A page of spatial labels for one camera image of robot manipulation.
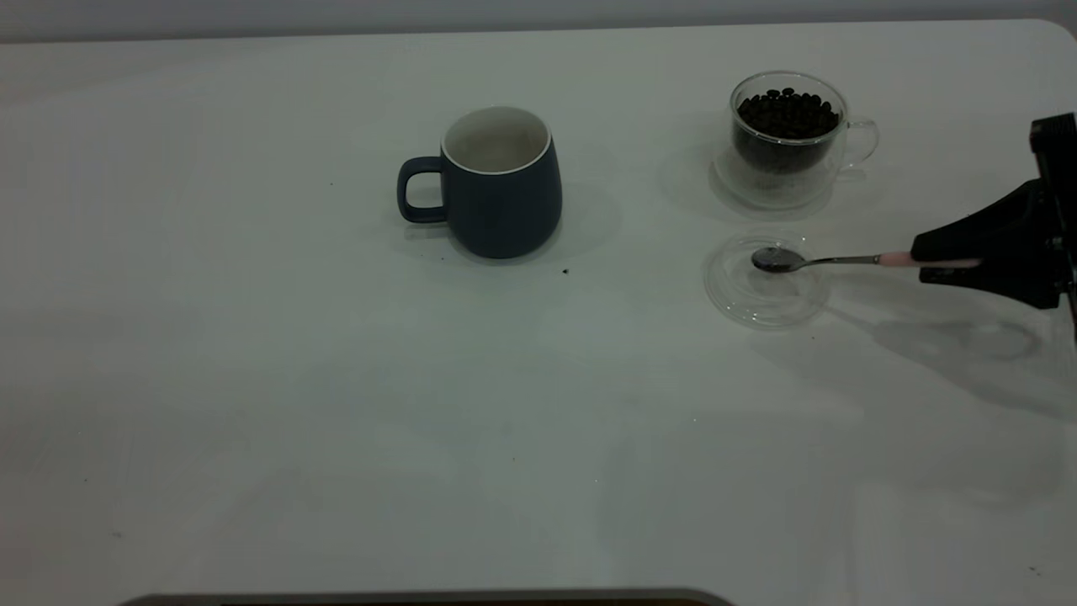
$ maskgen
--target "mug handle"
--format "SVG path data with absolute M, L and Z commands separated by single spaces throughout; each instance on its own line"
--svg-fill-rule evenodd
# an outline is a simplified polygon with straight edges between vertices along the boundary
M 871 157 L 871 154 L 873 154 L 875 151 L 879 149 L 879 138 L 880 138 L 879 126 L 875 123 L 873 119 L 867 117 L 852 117 L 849 119 L 849 129 L 852 130 L 853 128 L 863 128 L 867 130 L 868 135 L 870 135 L 871 137 L 871 145 L 867 149 L 866 152 L 861 152 L 859 157 L 856 157 L 852 160 L 847 160 L 845 166 L 843 166 L 844 169 L 855 168 L 858 164 Z
M 437 223 L 445 220 L 445 207 L 417 208 L 407 202 L 407 182 L 421 172 L 440 172 L 442 158 L 436 155 L 412 157 L 401 166 L 396 178 L 396 206 L 401 215 L 412 223 Z

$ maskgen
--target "dark blue mug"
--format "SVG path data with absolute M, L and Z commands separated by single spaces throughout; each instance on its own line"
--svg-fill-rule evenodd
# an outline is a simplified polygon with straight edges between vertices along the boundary
M 420 172 L 442 173 L 442 206 L 408 203 L 407 182 Z M 527 254 L 549 239 L 561 219 L 561 173 L 549 128 L 517 108 L 468 113 L 442 138 L 442 155 L 401 166 L 396 205 L 412 223 L 447 222 L 475 254 Z

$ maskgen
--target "mug rim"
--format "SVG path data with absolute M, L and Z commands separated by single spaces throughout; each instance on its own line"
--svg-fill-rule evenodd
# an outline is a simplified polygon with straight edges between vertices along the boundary
M 464 166 L 463 164 L 457 161 L 452 157 L 452 154 L 449 153 L 448 145 L 446 144 L 446 140 L 449 137 L 449 132 L 451 132 L 452 129 L 456 128 L 458 124 L 460 124 L 461 122 L 463 122 L 464 119 L 466 119 L 466 118 L 468 118 L 468 117 L 471 117 L 473 115 L 476 115 L 476 114 L 479 114 L 479 113 L 486 113 L 486 112 L 490 112 L 490 111 L 496 111 L 496 110 L 510 110 L 510 111 L 514 111 L 514 112 L 519 112 L 521 114 L 524 114 L 527 117 L 535 119 L 538 124 L 541 124 L 542 127 L 543 127 L 543 131 L 546 132 L 546 143 L 543 145 L 542 151 L 538 152 L 538 154 L 535 155 L 533 158 L 531 158 L 531 160 L 529 160 L 527 164 L 523 164 L 521 166 L 517 166 L 516 168 L 510 168 L 508 170 L 496 170 L 496 171 L 476 170 L 474 168 L 468 168 L 468 167 Z M 528 111 L 528 110 L 526 110 L 523 108 L 518 108 L 516 105 L 488 105 L 488 107 L 484 107 L 484 108 L 471 110 L 467 113 L 465 113 L 465 114 L 461 115 L 460 117 L 458 117 L 458 118 L 456 118 L 456 119 L 452 121 L 452 124 L 450 124 L 449 127 L 445 129 L 445 133 L 442 135 L 442 153 L 445 155 L 446 159 L 448 159 L 449 161 L 452 163 L 453 166 L 456 166 L 457 168 L 459 168 L 461 170 L 466 170 L 467 172 L 471 172 L 473 174 L 486 174 L 486 175 L 512 174 L 514 172 L 519 172 L 520 170 L 524 170 L 524 169 L 533 166 L 536 161 L 538 161 L 540 159 L 542 159 L 543 157 L 545 157 L 546 156 L 546 152 L 549 151 L 549 146 L 553 144 L 553 142 L 554 142 L 554 135 L 549 130 L 549 125 L 546 124 L 546 121 L 544 121 L 543 118 L 538 117 L 534 112 Z
M 805 77 L 805 79 L 811 80 L 811 81 L 815 82 L 816 84 L 820 84 L 820 85 L 828 88 L 830 90 L 830 93 L 833 93 L 834 96 L 837 97 L 837 99 L 841 102 L 841 110 L 842 110 L 842 114 L 843 114 L 841 116 L 841 121 L 838 122 L 838 125 L 835 126 L 834 128 L 831 128 L 826 133 L 820 135 L 819 137 L 812 137 L 811 139 L 785 139 L 783 137 L 774 137 L 773 135 L 768 135 L 766 132 L 763 132 L 760 130 L 757 130 L 757 129 L 753 128 L 747 122 L 744 122 L 744 118 L 742 118 L 741 115 L 740 115 L 740 111 L 738 111 L 738 109 L 737 109 L 737 95 L 738 95 L 738 93 L 740 93 L 744 88 L 744 86 L 746 86 L 751 82 L 754 82 L 756 80 L 766 77 L 768 75 L 795 75 L 797 77 Z M 755 137 L 758 137 L 758 138 L 760 138 L 760 139 L 763 139 L 765 141 L 770 141 L 772 143 L 778 143 L 778 144 L 782 144 L 782 145 L 794 145 L 794 146 L 796 146 L 796 145 L 814 145 L 816 143 L 822 143 L 824 141 L 828 141 L 828 140 L 837 137 L 838 133 L 841 132 L 842 128 L 848 128 L 849 127 L 849 101 L 845 100 L 844 95 L 842 95 L 834 86 L 834 84 L 830 84 L 826 80 L 823 80 L 822 77 L 812 75 L 810 73 L 805 73 L 802 71 L 791 71 L 791 70 L 785 70 L 785 69 L 779 69 L 779 70 L 771 70 L 771 71 L 760 71 L 759 73 L 756 73 L 755 75 L 750 75 L 750 76 L 745 77 L 743 81 L 741 81 L 740 84 L 738 84 L 736 87 L 733 87 L 733 91 L 729 95 L 729 110 L 732 111 L 733 122 L 736 122 L 738 126 L 740 126 L 741 128 L 747 130 L 751 135 L 753 135 Z

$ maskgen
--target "glass cup handle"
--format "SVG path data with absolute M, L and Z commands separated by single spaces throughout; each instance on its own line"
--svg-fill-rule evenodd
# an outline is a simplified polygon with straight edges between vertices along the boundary
M 871 157 L 871 154 L 873 154 L 875 151 L 879 147 L 879 138 L 880 138 L 879 126 L 875 123 L 873 119 L 869 119 L 867 117 L 852 117 L 849 119 L 849 129 L 852 130 L 854 128 L 867 130 L 868 136 L 871 138 L 871 144 L 866 147 L 866 151 L 861 151 L 858 154 L 856 154 L 856 157 L 854 157 L 853 159 L 848 159 L 851 154 L 847 153 L 845 166 L 843 167 L 845 169 L 855 168 L 858 164 Z

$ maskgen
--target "mug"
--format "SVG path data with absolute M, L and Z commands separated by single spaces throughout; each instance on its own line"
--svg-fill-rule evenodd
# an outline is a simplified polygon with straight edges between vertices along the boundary
M 763 132 L 740 115 L 742 103 L 793 88 L 810 95 L 838 115 L 829 131 L 811 138 L 783 138 Z M 718 133 L 713 167 L 730 192 L 750 206 L 769 210 L 802 207 L 834 183 L 838 172 L 864 161 L 879 146 L 879 127 L 867 118 L 850 118 L 849 102 L 834 86 L 795 71 L 768 71 L 741 82 L 729 97 Z M 849 131 L 863 129 L 870 144 L 847 157 Z
M 442 173 L 442 206 L 407 201 L 407 182 Z M 473 111 L 449 127 L 439 156 L 401 166 L 396 205 L 412 223 L 449 224 L 457 239 L 480 256 L 507 258 L 542 245 L 561 219 L 561 173 L 549 128 L 518 108 Z

